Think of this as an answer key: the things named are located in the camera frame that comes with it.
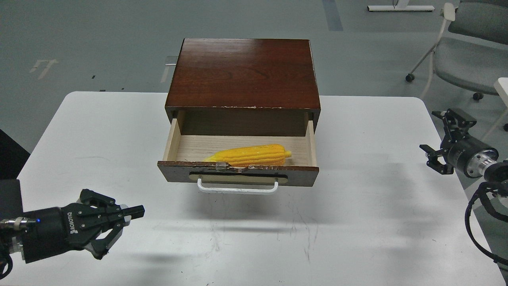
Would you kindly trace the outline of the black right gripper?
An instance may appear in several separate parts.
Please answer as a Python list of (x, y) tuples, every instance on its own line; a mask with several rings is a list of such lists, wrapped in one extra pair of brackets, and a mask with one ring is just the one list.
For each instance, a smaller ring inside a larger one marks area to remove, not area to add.
[[(455, 168), (466, 177), (479, 178), (489, 166), (497, 163), (497, 149), (469, 134), (469, 129), (477, 123), (474, 117), (459, 108), (445, 112), (436, 110), (431, 114), (443, 122), (442, 143), (450, 143), (450, 148), (434, 150), (429, 145), (419, 145), (426, 154), (428, 167), (439, 174), (453, 174)], [(439, 157), (446, 157), (447, 163), (442, 164)]]

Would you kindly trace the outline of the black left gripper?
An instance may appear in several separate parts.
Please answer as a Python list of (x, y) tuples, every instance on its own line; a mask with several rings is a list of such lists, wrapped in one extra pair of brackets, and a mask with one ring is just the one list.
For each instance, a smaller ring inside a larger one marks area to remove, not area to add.
[(145, 214), (144, 206), (122, 207), (115, 199), (89, 189), (81, 191), (79, 201), (23, 213), (38, 220), (20, 236), (27, 264), (74, 250), (87, 250), (95, 259), (103, 259), (122, 236), (123, 221)]

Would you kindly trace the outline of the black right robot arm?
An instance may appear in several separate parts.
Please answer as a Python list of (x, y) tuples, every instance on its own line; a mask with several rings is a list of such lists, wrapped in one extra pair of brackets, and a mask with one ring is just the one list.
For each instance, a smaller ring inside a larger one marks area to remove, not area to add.
[(469, 178), (483, 177), (491, 183), (502, 183), (501, 194), (507, 195), (507, 161), (499, 161), (499, 152), (469, 134), (477, 120), (462, 109), (433, 111), (443, 122), (444, 138), (440, 148), (419, 145), (427, 157), (427, 166), (439, 174), (459, 170)]

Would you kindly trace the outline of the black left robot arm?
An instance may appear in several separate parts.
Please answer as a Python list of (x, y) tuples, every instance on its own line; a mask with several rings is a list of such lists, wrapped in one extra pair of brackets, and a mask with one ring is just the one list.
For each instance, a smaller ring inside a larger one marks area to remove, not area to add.
[(83, 189), (78, 200), (67, 206), (25, 212), (20, 181), (2, 179), (1, 278), (12, 271), (15, 252), (27, 264), (82, 250), (102, 259), (131, 220), (144, 214), (143, 206), (118, 205), (112, 197), (90, 189)]

